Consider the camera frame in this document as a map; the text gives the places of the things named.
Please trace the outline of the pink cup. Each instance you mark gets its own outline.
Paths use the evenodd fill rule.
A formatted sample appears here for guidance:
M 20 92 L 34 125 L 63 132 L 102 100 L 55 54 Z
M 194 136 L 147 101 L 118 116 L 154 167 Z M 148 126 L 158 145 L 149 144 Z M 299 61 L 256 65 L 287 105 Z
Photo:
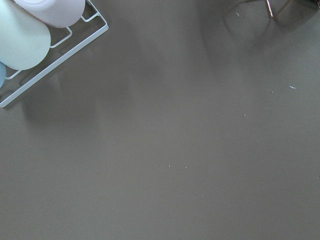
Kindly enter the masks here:
M 15 0 L 16 4 L 42 22 L 56 28 L 75 24 L 82 16 L 85 0 Z

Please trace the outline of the mint green cup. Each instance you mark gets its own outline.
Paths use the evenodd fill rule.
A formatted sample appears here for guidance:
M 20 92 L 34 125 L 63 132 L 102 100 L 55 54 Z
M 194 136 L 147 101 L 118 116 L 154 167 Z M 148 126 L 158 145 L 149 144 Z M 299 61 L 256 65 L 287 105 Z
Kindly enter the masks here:
M 46 57 L 51 46 L 48 27 L 11 0 L 0 2 L 0 61 L 27 70 Z

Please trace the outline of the light blue cup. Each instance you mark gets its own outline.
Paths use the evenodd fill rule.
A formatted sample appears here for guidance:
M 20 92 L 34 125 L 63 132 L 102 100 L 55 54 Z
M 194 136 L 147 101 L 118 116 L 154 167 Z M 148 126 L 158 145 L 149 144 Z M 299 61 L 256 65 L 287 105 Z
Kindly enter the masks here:
M 6 66 L 0 62 L 0 88 L 3 86 L 7 75 L 7 69 Z

